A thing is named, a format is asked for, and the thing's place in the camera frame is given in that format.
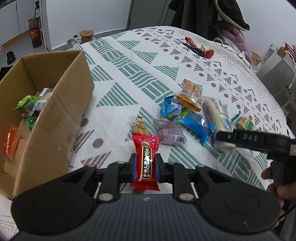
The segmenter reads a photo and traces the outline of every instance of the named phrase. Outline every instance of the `cabinet door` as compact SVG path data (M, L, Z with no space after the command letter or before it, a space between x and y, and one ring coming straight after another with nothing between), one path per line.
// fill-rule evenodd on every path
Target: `cabinet door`
M17 17L19 20L20 33L29 30L28 20L35 17L35 2L37 0L17 0Z
M16 2L14 1L0 9L0 43L4 44L19 34Z
M166 0L133 0L128 29L158 26Z

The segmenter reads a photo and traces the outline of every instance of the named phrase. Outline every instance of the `blue candy wrapper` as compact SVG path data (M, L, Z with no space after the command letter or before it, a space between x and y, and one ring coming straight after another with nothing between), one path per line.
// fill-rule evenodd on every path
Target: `blue candy wrapper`
M202 146L207 143L216 129L216 126L206 122L200 113L195 113L187 108L182 110L178 121L201 138L200 143Z
M174 103L174 96L165 97L160 113L168 117L172 122L176 122L183 106Z

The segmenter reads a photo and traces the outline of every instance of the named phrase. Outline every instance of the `patterned tablecloth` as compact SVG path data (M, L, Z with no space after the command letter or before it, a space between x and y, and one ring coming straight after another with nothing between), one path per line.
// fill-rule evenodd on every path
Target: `patterned tablecloth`
M185 36L198 46L213 49L215 55L208 60L193 54L176 40L184 41ZM103 37L73 49L85 50L95 89L69 171L88 164L105 168L115 161L128 161L135 152L129 117L165 119L159 113L163 99L179 94L185 78L202 85L203 96L220 98L230 118L241 110L259 131L287 135L280 106L229 47L185 30L157 26ZM210 142L201 146L199 137L189 129L184 128L184 134L188 140L185 148L160 145L165 162L179 162L187 168L205 164L261 189L271 183L260 177L270 164L266 154L244 149L219 153ZM172 192L169 184L159 187L163 193ZM128 193L133 188L123 184L120 191ZM9 239L17 228L11 218L10 201L0 196L0 203L0 236Z

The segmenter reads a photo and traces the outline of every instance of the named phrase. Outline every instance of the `black label with chinese characters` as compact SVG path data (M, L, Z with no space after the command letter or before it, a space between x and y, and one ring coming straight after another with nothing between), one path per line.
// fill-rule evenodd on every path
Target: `black label with chinese characters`
M142 146L142 179L152 178L152 152L150 147Z

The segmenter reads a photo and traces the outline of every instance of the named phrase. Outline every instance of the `wall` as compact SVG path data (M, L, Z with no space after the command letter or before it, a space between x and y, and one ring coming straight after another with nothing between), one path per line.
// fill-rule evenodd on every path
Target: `wall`
M46 44L52 50L82 30L98 34L126 28L130 5L131 0L47 0Z
M237 0L250 31L244 35L251 49L263 56L271 44L296 45L296 9L286 0Z

